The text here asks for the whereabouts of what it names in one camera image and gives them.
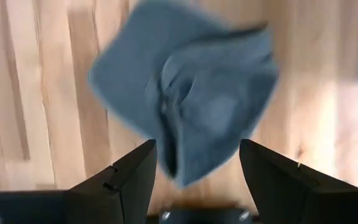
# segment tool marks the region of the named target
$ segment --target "microfiber cloth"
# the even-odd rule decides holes
[[[139,3],[89,82],[109,110],[157,140],[158,163],[186,187],[248,138],[278,77],[269,31],[233,31],[172,1]]]

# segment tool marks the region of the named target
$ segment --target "dark base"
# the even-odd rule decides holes
[[[147,217],[146,224],[251,224],[252,215],[239,208],[176,208],[161,213],[159,216]]]

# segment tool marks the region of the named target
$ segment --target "falling cloth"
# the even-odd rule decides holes
[[[171,1],[141,2],[95,61],[109,110],[157,140],[158,163],[186,187],[249,138],[278,78],[269,30],[233,31]]]

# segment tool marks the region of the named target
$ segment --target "black plastic part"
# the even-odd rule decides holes
[[[148,217],[146,224],[251,224],[252,215],[240,219],[240,215],[247,212],[239,208],[177,208],[169,211],[169,216],[164,219],[164,213],[160,216]]]
[[[143,223],[157,151],[149,140],[66,191],[0,192],[3,223]]]
[[[244,177],[264,224],[358,223],[358,188],[242,140]]]
[[[64,191],[0,192],[3,223],[64,223]]]

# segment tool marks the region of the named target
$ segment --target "light wood surface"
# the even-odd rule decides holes
[[[86,83],[136,3],[0,0],[0,190],[70,188],[145,140]],[[268,21],[281,74],[252,139],[358,186],[358,1],[189,4],[233,27]],[[238,153],[184,190],[157,169],[149,212],[172,205],[254,210]]]

